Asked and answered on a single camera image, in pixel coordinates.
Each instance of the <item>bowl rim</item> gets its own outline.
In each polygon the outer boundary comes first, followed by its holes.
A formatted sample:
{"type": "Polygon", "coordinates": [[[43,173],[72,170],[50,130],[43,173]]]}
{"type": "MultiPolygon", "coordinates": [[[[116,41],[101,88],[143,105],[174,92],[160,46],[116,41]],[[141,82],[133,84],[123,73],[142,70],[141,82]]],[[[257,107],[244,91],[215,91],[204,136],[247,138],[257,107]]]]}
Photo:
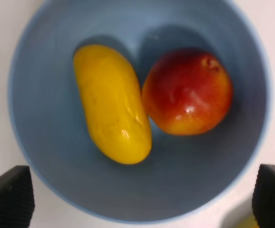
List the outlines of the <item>bowl rim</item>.
{"type": "Polygon", "coordinates": [[[15,69],[16,69],[16,62],[19,58],[22,49],[24,48],[25,41],[29,36],[30,31],[33,29],[34,25],[37,23],[38,19],[41,18],[41,16],[46,12],[47,8],[53,5],[55,1],[53,0],[46,0],[42,6],[36,11],[36,13],[32,16],[30,21],[27,23],[26,27],[24,28],[21,37],[19,38],[19,41],[15,47],[14,54],[12,56],[11,64],[10,64],[10,72],[9,72],[9,80],[8,80],[8,92],[7,92],[7,100],[8,100],[8,109],[9,109],[9,117],[10,122],[12,125],[13,132],[15,134],[15,138],[17,140],[17,143],[20,147],[20,150],[22,151],[26,161],[28,162],[29,166],[32,168],[32,170],[36,173],[36,175],[42,180],[43,183],[51,190],[53,191],[58,197],[60,197],[62,200],[67,202],[69,205],[88,213],[89,215],[92,215],[97,218],[101,218],[106,221],[110,222],[117,222],[117,223],[123,223],[123,224],[133,224],[133,225],[149,225],[149,224],[159,224],[159,223],[165,223],[165,222],[171,222],[175,221],[177,219],[182,219],[186,216],[191,216],[196,213],[199,213],[215,203],[217,203],[221,198],[223,198],[231,189],[233,189],[239,181],[243,178],[244,174],[247,172],[247,170],[251,167],[252,163],[255,161],[257,155],[260,152],[261,147],[263,146],[263,142],[266,138],[271,119],[272,119],[272,107],[273,107],[273,80],[272,80],[272,71],[270,67],[270,61],[269,57],[266,53],[265,47],[262,43],[262,40],[257,33],[256,29],[248,19],[247,15],[237,6],[233,1],[231,0],[222,0],[226,5],[229,6],[230,10],[233,11],[234,14],[238,16],[238,19],[241,20],[249,34],[251,35],[252,41],[254,42],[254,45],[260,55],[260,59],[263,65],[264,75],[265,75],[265,83],[266,83],[266,107],[265,107],[265,116],[264,116],[264,122],[262,125],[262,130],[258,138],[258,142],[255,146],[254,151],[252,152],[248,162],[244,165],[243,169],[240,171],[240,173],[229,183],[229,185],[222,190],[219,194],[217,194],[214,198],[212,198],[210,201],[205,203],[204,205],[200,206],[199,208],[196,208],[192,211],[186,212],[184,214],[165,218],[165,219],[159,219],[159,220],[153,220],[153,221],[130,221],[130,220],[121,220],[117,218],[110,218],[104,215],[100,215],[98,213],[95,213],[91,210],[88,210],[84,207],[81,207],[71,201],[70,199],[66,198],[63,194],[61,194],[57,189],[55,189],[50,183],[47,182],[45,177],[41,175],[41,173],[38,171],[37,167],[33,164],[32,160],[28,156],[25,147],[23,146],[23,143],[20,139],[17,126],[15,123],[15,117],[14,117],[14,111],[13,111],[13,79],[15,75],[15,69]]]}

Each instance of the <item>yellow mango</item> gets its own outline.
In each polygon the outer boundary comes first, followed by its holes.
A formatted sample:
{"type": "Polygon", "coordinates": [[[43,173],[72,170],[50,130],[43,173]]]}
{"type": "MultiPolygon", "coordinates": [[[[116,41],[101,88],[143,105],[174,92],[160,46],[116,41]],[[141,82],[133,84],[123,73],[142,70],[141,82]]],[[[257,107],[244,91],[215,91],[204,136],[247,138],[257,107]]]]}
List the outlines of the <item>yellow mango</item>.
{"type": "Polygon", "coordinates": [[[73,63],[92,141],[116,162],[144,160],[151,150],[151,129],[131,64],[97,44],[81,47],[73,63]]]}

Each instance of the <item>white table surface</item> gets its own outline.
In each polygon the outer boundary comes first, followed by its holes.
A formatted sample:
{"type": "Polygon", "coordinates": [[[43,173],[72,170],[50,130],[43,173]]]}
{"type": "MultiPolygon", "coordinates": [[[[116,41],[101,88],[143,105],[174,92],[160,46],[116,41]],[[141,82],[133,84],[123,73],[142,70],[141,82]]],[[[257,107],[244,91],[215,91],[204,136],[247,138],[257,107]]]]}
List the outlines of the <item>white table surface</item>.
{"type": "MultiPolygon", "coordinates": [[[[10,60],[21,32],[44,0],[0,0],[0,175],[18,164],[26,164],[11,129],[7,105],[7,80],[10,60]]],[[[224,228],[227,214],[245,202],[254,188],[259,164],[275,164],[275,0],[234,0],[246,13],[266,48],[274,88],[272,120],[264,143],[253,165],[243,178],[209,207],[181,219],[144,225],[153,228],[224,228]]],[[[56,196],[32,174],[36,210],[31,228],[130,228],[86,214],[56,196]]]]}

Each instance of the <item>blue bowl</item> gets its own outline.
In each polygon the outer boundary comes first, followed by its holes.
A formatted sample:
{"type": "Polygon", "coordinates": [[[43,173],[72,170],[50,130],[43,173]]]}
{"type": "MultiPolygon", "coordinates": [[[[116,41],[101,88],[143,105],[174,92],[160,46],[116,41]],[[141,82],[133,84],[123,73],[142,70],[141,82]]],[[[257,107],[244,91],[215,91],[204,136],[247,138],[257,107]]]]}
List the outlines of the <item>blue bowl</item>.
{"type": "Polygon", "coordinates": [[[120,222],[170,219],[218,196],[255,156],[268,122],[266,64],[227,0],[51,0],[28,25],[13,60],[11,121],[34,171],[67,202],[120,222]],[[228,116],[199,136],[167,135],[151,123],[145,161],[111,161],[89,137],[74,78],[74,51],[90,43],[126,56],[141,84],[168,51],[198,47],[215,54],[235,87],[228,116]]]}

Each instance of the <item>apple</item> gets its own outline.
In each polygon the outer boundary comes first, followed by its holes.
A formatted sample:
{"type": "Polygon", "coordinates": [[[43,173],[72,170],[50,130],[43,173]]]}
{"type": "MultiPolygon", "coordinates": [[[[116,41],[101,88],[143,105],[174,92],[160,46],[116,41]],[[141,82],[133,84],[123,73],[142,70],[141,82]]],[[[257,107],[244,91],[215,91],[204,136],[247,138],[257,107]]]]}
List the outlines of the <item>apple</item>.
{"type": "Polygon", "coordinates": [[[142,89],[148,115],[168,134],[196,135],[217,126],[231,106],[233,86],[218,59],[187,48],[164,55],[142,89]]]}

